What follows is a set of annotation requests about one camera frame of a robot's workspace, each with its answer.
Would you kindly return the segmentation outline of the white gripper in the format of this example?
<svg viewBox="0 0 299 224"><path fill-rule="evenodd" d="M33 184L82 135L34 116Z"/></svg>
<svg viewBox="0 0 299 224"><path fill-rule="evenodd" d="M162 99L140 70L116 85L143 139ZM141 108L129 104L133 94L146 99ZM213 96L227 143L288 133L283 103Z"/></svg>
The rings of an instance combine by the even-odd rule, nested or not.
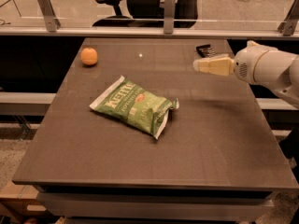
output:
<svg viewBox="0 0 299 224"><path fill-rule="evenodd" d="M228 54L201 58L193 62L193 68L197 72L217 76L229 76L235 72L240 80L255 85L255 68L258 61L269 51L277 49L250 40L247 46L235 55L235 59L230 58Z"/></svg>

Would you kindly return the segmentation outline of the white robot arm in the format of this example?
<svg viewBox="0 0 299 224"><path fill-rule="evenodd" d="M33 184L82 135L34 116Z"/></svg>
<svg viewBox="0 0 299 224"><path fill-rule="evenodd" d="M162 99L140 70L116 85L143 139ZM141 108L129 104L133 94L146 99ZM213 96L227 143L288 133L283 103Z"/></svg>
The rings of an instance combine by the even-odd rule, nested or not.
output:
<svg viewBox="0 0 299 224"><path fill-rule="evenodd" d="M197 59L193 68L200 73L235 76L250 85L260 85L278 98L299 108L299 55L248 41L232 59L228 54Z"/></svg>

